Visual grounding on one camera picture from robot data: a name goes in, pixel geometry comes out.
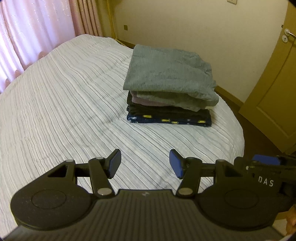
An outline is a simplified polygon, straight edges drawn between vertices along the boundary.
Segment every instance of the bedspread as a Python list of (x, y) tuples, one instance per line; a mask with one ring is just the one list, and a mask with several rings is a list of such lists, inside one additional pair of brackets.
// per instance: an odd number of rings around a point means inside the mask
[[(0, 236), (16, 227), (13, 194), (64, 160), (86, 163), (119, 148), (122, 163), (110, 181), (115, 191), (175, 191), (180, 180), (169, 164), (171, 149), (207, 163), (243, 155), (242, 128), (221, 98), (209, 128), (129, 123), (123, 83), (132, 52), (111, 38), (81, 35), (28, 67), (0, 95)], [(88, 178), (78, 181), (91, 192)], [(212, 182), (202, 178), (200, 191)]]

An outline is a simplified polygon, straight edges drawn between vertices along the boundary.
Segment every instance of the door handle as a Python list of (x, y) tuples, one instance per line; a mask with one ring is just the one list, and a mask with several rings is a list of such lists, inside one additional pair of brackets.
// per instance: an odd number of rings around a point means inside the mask
[(296, 39), (296, 35), (294, 35), (294, 34), (292, 34), (291, 32), (290, 32), (290, 30), (289, 29), (285, 29), (285, 35), (287, 35), (287, 36), (292, 36), (294, 39)]

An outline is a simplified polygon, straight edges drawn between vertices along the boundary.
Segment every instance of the wall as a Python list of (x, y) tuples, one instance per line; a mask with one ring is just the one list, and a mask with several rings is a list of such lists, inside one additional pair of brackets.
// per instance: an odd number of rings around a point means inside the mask
[[(100, 11), (105, 12), (105, 1)], [(245, 101), (279, 38), (287, 0), (111, 0), (117, 38), (198, 53), (217, 84)], [(109, 21), (103, 20), (105, 36)]]
[(101, 22), (102, 32), (104, 37), (111, 37), (110, 21), (108, 17), (106, 0), (96, 0), (96, 5), (99, 12), (99, 19)]

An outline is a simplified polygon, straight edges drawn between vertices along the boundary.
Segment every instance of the folded gray towel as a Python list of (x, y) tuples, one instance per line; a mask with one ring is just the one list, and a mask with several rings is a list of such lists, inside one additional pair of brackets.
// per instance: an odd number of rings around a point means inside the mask
[(210, 64), (198, 54), (136, 45), (123, 89), (137, 91), (139, 98), (198, 111), (218, 103), (215, 86)]

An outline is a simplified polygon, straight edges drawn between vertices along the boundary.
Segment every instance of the folded clothes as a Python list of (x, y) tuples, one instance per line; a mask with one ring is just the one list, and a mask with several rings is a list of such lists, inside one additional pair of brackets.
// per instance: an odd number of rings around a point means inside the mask
[(133, 96), (132, 102), (135, 104), (142, 104), (146, 106), (169, 106), (168, 104), (139, 98), (136, 91), (131, 91), (131, 95)]
[(218, 103), (215, 86), (210, 64), (196, 53), (136, 45), (123, 89), (137, 91), (142, 99), (198, 111)]
[(132, 102), (132, 95), (128, 92), (126, 100), (129, 105), (129, 112), (131, 115), (151, 115), (157, 118), (164, 119), (191, 119), (193, 122), (203, 121), (211, 119), (209, 110), (199, 110), (198, 112), (186, 110), (175, 106), (144, 106), (141, 104), (135, 104)]
[(209, 127), (212, 125), (211, 119), (208, 120), (200, 120), (198, 122), (192, 121), (181, 121), (178, 119), (163, 119), (163, 118), (155, 118), (153, 116), (140, 116), (140, 115), (132, 115), (128, 113), (126, 119), (131, 123), (165, 123), (165, 124), (175, 124), (175, 125), (192, 125), (192, 126), (204, 126)]

